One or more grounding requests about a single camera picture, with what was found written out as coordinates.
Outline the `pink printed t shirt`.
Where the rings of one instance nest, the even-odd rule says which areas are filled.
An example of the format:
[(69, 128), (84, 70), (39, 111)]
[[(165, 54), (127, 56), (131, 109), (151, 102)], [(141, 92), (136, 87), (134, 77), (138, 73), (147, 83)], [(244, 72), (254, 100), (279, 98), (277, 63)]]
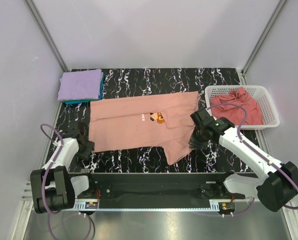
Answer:
[(177, 92), (103, 99), (90, 104), (94, 152), (162, 147), (168, 165), (187, 156), (200, 94)]

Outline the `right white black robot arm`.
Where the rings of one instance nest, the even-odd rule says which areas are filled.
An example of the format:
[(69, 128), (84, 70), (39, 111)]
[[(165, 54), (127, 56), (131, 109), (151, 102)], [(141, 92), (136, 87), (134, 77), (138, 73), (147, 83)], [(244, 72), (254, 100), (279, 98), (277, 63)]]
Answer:
[(206, 109), (200, 109), (191, 114), (191, 118), (195, 124), (189, 141), (191, 148), (202, 149), (210, 141), (217, 142), (239, 157), (256, 174), (256, 177), (246, 177), (229, 173), (216, 185), (219, 197), (241, 194), (256, 198), (272, 212), (282, 207), (292, 208), (288, 202), (298, 196), (298, 169), (295, 164), (290, 161), (282, 163), (261, 150), (225, 117), (215, 119)]

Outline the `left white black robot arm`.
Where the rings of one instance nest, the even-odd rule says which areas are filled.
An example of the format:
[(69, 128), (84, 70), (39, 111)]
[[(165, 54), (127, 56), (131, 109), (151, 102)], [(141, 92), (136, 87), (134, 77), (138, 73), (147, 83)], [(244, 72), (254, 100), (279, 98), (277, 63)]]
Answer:
[(87, 125), (76, 122), (68, 132), (52, 141), (56, 150), (41, 169), (30, 175), (34, 210), (38, 214), (56, 214), (72, 209), (79, 195), (91, 198), (96, 194), (96, 185), (89, 173), (70, 177), (68, 168), (75, 159), (87, 160), (94, 143), (87, 138)]

